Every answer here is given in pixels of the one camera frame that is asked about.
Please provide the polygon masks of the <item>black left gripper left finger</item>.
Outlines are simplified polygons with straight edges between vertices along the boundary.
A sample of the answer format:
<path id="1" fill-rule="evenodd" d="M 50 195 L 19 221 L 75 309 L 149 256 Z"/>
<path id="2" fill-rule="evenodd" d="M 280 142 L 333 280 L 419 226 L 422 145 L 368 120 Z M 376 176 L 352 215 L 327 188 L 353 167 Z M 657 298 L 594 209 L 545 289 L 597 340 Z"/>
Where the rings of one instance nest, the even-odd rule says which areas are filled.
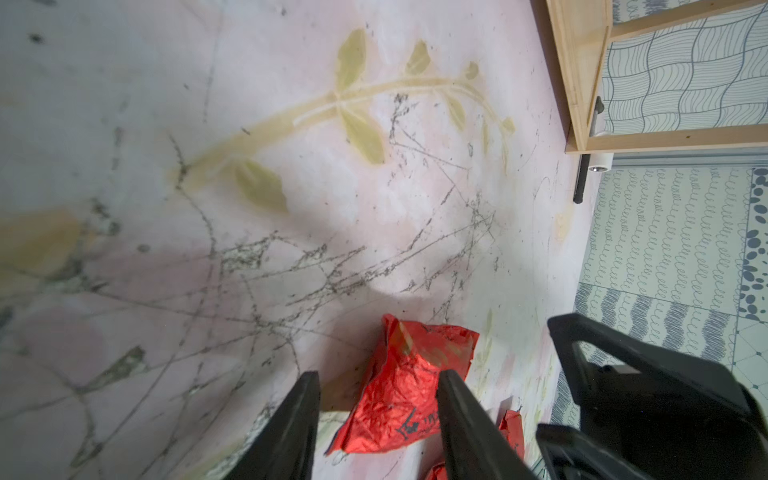
<path id="1" fill-rule="evenodd" d="M 319 373 L 307 371 L 301 374 L 225 479 L 311 478 L 320 401 Z"/>

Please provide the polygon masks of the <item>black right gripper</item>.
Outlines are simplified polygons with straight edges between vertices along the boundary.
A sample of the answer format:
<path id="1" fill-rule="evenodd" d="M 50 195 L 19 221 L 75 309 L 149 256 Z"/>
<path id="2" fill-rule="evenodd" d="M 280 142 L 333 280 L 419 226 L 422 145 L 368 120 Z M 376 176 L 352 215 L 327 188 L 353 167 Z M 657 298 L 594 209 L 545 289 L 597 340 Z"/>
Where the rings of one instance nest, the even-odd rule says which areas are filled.
<path id="1" fill-rule="evenodd" d="M 547 325 L 586 434 L 537 426 L 551 479 L 766 478 L 767 424 L 723 365 L 577 313 Z"/>

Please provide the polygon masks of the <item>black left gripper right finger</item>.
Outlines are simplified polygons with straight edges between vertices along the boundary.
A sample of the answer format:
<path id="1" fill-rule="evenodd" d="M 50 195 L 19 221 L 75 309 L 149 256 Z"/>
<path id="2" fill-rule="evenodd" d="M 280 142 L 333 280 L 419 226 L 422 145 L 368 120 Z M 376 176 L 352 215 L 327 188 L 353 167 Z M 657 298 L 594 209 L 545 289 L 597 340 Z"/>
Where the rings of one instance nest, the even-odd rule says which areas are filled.
<path id="1" fill-rule="evenodd" d="M 436 393 L 449 479 L 533 479 L 454 370 L 442 371 Z"/>

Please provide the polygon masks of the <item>red tea bag two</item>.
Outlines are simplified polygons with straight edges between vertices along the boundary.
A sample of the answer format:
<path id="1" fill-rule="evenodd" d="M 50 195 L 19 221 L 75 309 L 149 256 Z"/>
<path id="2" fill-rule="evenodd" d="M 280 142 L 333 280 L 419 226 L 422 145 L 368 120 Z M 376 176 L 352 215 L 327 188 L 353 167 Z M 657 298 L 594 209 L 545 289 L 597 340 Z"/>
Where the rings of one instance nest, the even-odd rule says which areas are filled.
<path id="1" fill-rule="evenodd" d="M 438 433 L 440 373 L 453 370 L 465 379 L 479 337 L 461 326 L 384 315 L 359 399 L 326 453 L 385 453 Z"/>

